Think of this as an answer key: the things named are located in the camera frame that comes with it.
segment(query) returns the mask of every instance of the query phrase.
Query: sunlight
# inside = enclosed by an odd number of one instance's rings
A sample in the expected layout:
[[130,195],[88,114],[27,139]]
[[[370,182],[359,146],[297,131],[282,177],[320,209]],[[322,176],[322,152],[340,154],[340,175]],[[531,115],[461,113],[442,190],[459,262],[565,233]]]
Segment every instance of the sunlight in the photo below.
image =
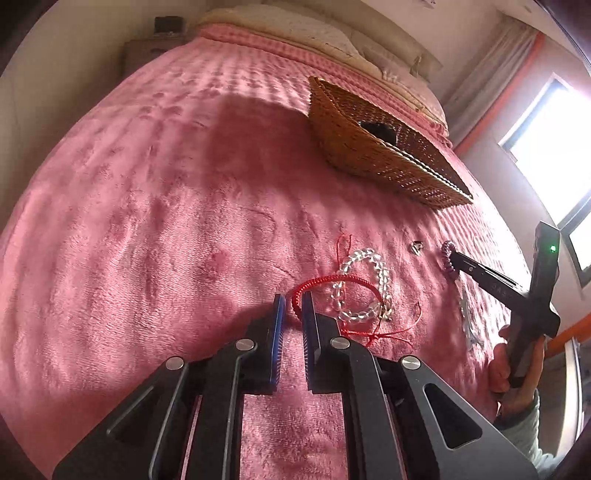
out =
[[586,97],[558,88],[511,148],[556,223],[591,186],[590,111]]
[[591,215],[587,215],[587,218],[570,234],[570,241],[574,251],[577,252],[581,270],[591,266],[591,248],[589,248],[591,242],[589,239],[591,239]]

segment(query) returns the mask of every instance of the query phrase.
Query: woven basket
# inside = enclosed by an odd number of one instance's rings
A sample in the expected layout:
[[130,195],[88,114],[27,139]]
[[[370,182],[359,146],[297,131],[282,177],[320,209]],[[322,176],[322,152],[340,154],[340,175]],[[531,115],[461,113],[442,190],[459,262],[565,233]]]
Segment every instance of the woven basket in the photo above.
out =
[[[434,209],[472,203],[462,179],[419,132],[347,90],[316,77],[309,80],[310,123],[332,166],[388,184]],[[358,122],[389,125],[396,131],[396,146]]]

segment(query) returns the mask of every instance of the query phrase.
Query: bed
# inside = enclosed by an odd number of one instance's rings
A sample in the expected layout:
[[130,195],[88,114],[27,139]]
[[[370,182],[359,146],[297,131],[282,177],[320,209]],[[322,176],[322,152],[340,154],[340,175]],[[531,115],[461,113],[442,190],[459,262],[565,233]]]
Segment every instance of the bed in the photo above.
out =
[[[83,117],[37,171],[2,234],[0,413],[47,477],[166,358],[211,356],[276,292],[335,272],[343,234],[353,249],[380,252],[391,270],[392,327],[412,323],[417,302],[423,310],[405,334],[412,345],[382,339],[372,351],[418,355],[483,415],[496,414],[486,366],[507,312],[470,280],[450,281],[440,247],[451,239],[524,284],[528,270],[453,154],[442,112],[425,90],[388,76],[338,34],[335,43],[334,32],[323,46],[318,35],[304,41],[295,29],[280,38],[234,14],[208,13],[194,40]],[[428,64],[407,64],[408,72],[428,77]],[[420,131],[474,204],[436,212],[329,166],[307,118],[309,76]],[[416,240],[420,256],[409,249]],[[483,348],[466,347],[463,290]],[[328,313],[329,296],[314,292]],[[354,288],[350,296],[359,305],[369,300]],[[278,392],[246,399],[242,478],[345,478],[345,469],[339,398],[307,392],[301,329],[290,311]]]

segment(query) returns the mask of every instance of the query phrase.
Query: sleeve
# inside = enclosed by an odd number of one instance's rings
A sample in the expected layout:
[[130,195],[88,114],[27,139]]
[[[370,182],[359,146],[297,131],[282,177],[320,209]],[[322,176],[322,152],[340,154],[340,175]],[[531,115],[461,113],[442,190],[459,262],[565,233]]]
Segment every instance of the sleeve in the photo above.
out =
[[548,478],[562,460],[562,458],[557,458],[550,453],[543,453],[538,445],[540,395],[537,390],[534,394],[534,400],[528,408],[508,419],[497,419],[494,425],[507,440],[534,464],[541,480]]

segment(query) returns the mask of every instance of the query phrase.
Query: hand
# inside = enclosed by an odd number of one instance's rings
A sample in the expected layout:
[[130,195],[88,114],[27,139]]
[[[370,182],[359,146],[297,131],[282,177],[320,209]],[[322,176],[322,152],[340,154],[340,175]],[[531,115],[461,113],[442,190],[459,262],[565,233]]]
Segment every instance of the hand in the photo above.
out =
[[[509,325],[499,331],[501,338],[509,337]],[[514,395],[505,395],[501,401],[501,417],[510,417],[525,410],[533,401],[535,389],[538,387],[542,369],[544,368],[544,337],[540,337],[535,345],[531,356],[531,365],[528,370],[523,386]],[[493,350],[493,359],[488,365],[489,388],[495,393],[506,393],[510,389],[509,357],[507,355],[507,344],[500,343]]]

